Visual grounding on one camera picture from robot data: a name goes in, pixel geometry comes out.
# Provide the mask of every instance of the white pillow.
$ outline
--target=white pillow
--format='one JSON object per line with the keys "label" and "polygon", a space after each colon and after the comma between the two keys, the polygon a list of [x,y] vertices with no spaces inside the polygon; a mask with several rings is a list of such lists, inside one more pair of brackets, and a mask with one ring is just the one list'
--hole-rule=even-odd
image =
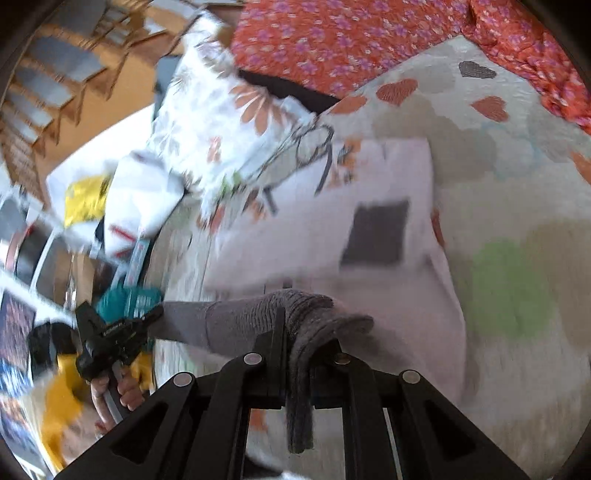
{"label": "white pillow", "polygon": [[187,47],[148,148],[202,197],[202,218],[218,199],[259,172],[291,133],[314,120],[297,100],[278,100],[236,74],[221,43]]}

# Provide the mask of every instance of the yellow fabric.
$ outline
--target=yellow fabric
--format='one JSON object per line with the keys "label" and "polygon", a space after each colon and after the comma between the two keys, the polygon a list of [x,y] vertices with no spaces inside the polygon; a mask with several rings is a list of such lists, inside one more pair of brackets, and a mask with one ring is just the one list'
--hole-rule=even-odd
{"label": "yellow fabric", "polygon": [[59,355],[59,373],[47,389],[45,414],[41,424],[41,442],[51,462],[62,470],[66,465],[61,455],[61,437],[74,419],[82,413],[82,403],[73,391],[85,384],[76,370],[76,355]]}
{"label": "yellow fabric", "polygon": [[[57,365],[59,373],[46,392],[40,436],[51,462],[60,471],[66,466],[61,454],[63,432],[82,414],[83,404],[74,392],[88,386],[76,369],[76,355],[58,355]],[[142,390],[152,388],[151,353],[141,353],[131,364],[130,370]]]}
{"label": "yellow fabric", "polygon": [[66,190],[64,226],[99,220],[105,216],[111,177],[97,175],[72,183]]}

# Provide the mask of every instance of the black metal frame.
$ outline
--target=black metal frame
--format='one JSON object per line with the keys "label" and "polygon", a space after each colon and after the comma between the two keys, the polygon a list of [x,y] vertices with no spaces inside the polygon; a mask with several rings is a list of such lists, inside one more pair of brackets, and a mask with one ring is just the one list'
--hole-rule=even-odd
{"label": "black metal frame", "polygon": [[[252,408],[287,399],[285,311],[253,352],[219,373],[181,373],[58,475],[59,480],[242,478]],[[347,480],[527,480],[480,430],[415,371],[391,375],[342,353],[311,360],[310,404],[341,408]]]}

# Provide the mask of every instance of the white plastic bag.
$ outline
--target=white plastic bag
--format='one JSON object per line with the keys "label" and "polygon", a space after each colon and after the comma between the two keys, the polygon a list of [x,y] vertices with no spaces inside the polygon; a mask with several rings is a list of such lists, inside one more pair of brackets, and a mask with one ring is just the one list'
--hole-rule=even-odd
{"label": "white plastic bag", "polygon": [[141,155],[122,158],[105,209],[105,253],[115,257],[156,235],[183,197],[180,177]]}

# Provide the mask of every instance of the finger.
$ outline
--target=finger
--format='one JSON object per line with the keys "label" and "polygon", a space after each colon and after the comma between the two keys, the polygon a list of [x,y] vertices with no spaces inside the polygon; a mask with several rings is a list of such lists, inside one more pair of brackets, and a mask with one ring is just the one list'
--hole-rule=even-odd
{"label": "finger", "polygon": [[139,389],[129,391],[121,397],[121,404],[124,407],[129,408],[131,411],[134,411],[142,403],[144,403],[144,397]]}
{"label": "finger", "polygon": [[133,390],[134,388],[139,388],[138,381],[130,375],[124,377],[119,382],[119,385],[117,385],[117,390],[119,391],[120,395],[124,395],[126,392]]}
{"label": "finger", "polygon": [[102,421],[95,422],[95,427],[96,431],[99,432],[101,435],[106,435],[107,433],[109,433],[109,430]]}
{"label": "finger", "polygon": [[109,377],[99,377],[95,378],[92,382],[90,382],[90,389],[92,391],[93,397],[101,397],[107,391],[109,386]]}

